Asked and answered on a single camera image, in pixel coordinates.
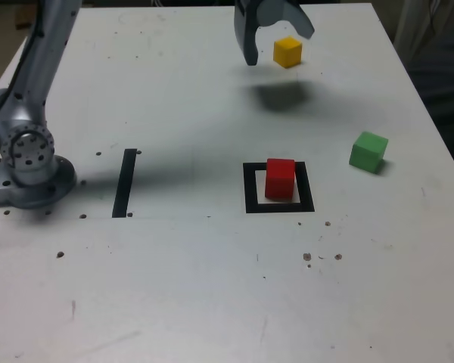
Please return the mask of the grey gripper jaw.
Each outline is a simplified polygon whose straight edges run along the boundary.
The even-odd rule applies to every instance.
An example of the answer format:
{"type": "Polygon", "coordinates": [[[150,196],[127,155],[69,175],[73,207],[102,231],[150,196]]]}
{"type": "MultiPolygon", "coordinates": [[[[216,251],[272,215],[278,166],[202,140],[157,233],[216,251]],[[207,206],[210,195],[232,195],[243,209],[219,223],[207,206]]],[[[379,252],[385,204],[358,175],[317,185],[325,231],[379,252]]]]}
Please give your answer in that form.
{"type": "Polygon", "coordinates": [[[260,0],[235,0],[235,36],[248,66],[255,66],[258,61],[256,32],[260,27],[257,19],[257,9],[260,3],[260,0]]]}
{"type": "Polygon", "coordinates": [[[257,7],[257,20],[260,26],[271,26],[281,20],[289,22],[297,34],[311,39],[315,29],[296,1],[265,0],[257,7]]]}

